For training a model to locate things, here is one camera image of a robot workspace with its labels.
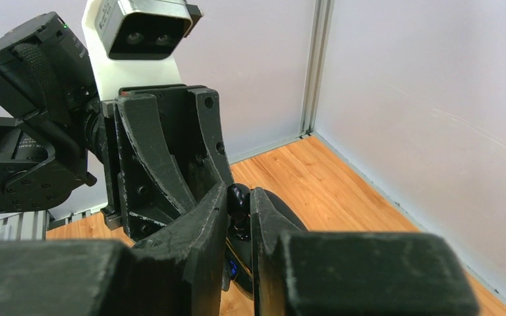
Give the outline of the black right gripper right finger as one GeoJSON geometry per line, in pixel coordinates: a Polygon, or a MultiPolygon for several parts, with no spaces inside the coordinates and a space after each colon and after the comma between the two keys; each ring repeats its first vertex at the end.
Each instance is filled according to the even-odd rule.
{"type": "Polygon", "coordinates": [[[455,252],[421,232],[308,232],[250,195],[257,315],[479,315],[455,252]]]}

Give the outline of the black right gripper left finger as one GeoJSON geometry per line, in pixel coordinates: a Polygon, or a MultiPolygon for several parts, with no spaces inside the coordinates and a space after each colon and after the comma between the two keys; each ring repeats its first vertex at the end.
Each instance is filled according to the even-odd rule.
{"type": "Polygon", "coordinates": [[[128,247],[117,240],[0,242],[0,315],[218,315],[226,187],[128,247]]]}

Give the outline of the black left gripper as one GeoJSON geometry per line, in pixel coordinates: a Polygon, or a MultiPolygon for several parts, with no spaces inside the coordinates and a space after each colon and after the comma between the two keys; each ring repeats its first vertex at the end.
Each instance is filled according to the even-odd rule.
{"type": "Polygon", "coordinates": [[[110,223],[139,242],[193,210],[220,184],[234,184],[220,98],[206,86],[123,88],[105,118],[103,163],[114,199],[110,223]]]}

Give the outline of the glossy black earbud charging case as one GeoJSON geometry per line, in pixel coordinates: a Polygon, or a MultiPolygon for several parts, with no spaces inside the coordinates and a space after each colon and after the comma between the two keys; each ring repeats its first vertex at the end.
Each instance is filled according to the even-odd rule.
{"type": "Polygon", "coordinates": [[[239,241],[229,236],[227,230],[226,269],[229,280],[249,300],[254,299],[252,252],[250,241],[239,241]]]}

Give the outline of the black earbud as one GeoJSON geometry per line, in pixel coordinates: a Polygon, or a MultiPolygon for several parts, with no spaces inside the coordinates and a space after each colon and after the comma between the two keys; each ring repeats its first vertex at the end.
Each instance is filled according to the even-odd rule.
{"type": "Polygon", "coordinates": [[[232,184],[227,189],[227,207],[230,216],[228,234],[239,241],[250,241],[250,193],[244,184],[232,184]]]}

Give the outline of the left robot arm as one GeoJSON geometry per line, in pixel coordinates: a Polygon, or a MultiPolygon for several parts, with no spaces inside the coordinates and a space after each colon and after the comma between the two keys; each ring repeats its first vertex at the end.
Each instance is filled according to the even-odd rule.
{"type": "Polygon", "coordinates": [[[88,50],[56,12],[0,38],[0,213],[45,211],[96,184],[102,163],[110,229],[139,241],[234,180],[219,94],[206,86],[115,89],[100,99],[88,50]]]}

